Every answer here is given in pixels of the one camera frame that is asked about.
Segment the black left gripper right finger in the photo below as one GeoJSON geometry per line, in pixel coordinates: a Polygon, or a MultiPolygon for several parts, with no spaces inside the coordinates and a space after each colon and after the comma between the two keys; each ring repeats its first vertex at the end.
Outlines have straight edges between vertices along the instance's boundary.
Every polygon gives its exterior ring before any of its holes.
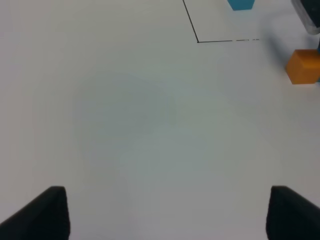
{"type": "Polygon", "coordinates": [[[287,186],[272,186],[265,230],[269,240],[318,240],[320,208],[287,186]]]}

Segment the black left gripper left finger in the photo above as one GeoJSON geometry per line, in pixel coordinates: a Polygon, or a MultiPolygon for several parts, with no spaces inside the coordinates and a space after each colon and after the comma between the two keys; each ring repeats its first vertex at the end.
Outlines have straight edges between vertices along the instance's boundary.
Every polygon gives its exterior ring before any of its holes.
{"type": "Polygon", "coordinates": [[[2,240],[68,240],[71,222],[67,192],[51,186],[0,224],[2,240]]]}

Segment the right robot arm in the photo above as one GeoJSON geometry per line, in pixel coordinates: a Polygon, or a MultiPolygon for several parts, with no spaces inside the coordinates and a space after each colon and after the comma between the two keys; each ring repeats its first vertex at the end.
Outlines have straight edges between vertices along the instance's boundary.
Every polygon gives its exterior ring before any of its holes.
{"type": "Polygon", "coordinates": [[[292,0],[291,4],[310,35],[320,34],[320,0],[292,0]]]}

